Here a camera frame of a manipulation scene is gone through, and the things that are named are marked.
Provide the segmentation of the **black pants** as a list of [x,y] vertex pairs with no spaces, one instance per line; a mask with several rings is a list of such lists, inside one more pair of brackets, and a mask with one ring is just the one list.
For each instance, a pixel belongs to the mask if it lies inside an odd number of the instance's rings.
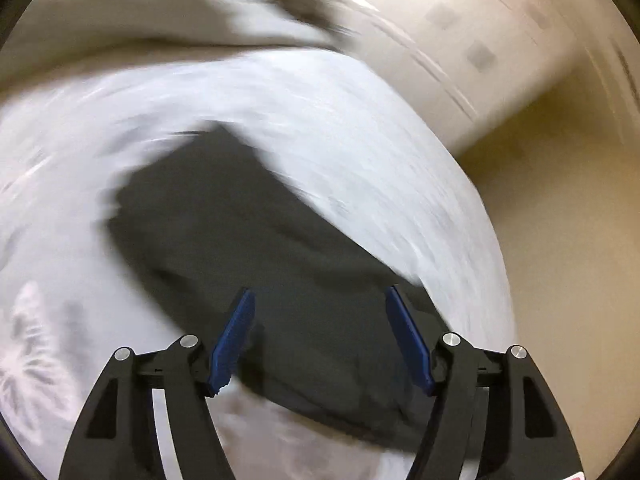
[[134,171],[112,240],[185,332],[221,321],[242,288],[256,316],[236,374],[254,393],[361,440],[415,451],[433,402],[411,382],[385,313],[413,285],[303,203],[249,145],[217,127]]

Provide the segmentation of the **light grey-blue duvet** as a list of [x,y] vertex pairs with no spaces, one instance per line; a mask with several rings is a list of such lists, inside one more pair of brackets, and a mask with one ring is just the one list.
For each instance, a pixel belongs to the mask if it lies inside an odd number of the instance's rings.
[[1,0],[1,87],[92,52],[147,41],[330,49],[343,42],[274,0]]

